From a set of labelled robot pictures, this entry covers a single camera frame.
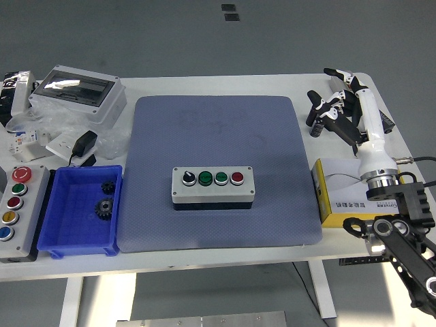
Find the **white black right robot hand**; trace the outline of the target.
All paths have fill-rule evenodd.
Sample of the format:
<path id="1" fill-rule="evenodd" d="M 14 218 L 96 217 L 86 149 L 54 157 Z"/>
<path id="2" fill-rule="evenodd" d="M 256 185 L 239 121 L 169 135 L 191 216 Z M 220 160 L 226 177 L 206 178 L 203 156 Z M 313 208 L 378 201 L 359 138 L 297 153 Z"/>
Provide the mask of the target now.
<path id="1" fill-rule="evenodd" d="M 316 138 L 326 129 L 352 146 L 360 160 L 358 175 L 370 189 L 396 184 L 398 166 L 386 152 L 384 127 L 373 92 L 351 72 L 326 68 L 324 73 L 337 77 L 347 88 L 328 100 L 314 90 L 307 92 L 312 104 L 306 119 L 310 135 Z"/>

